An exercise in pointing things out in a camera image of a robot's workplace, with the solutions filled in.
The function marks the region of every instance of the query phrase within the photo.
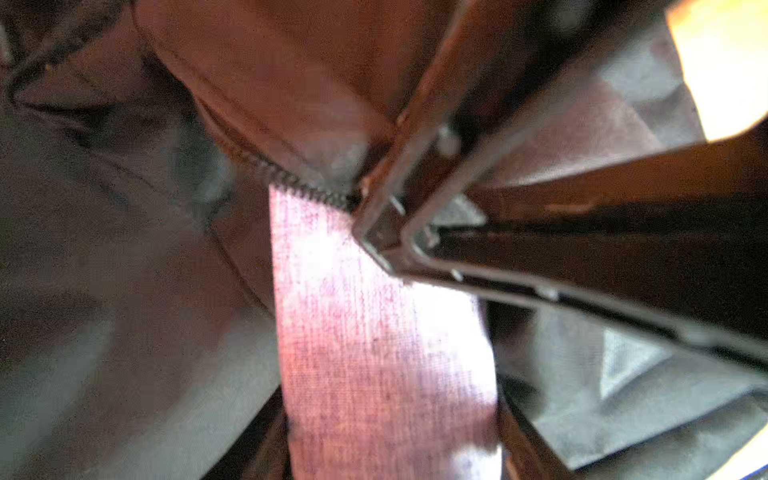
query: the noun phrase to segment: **pink fabric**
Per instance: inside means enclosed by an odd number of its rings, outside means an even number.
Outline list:
[[[387,276],[341,213],[270,191],[294,476],[500,478],[477,299]]]

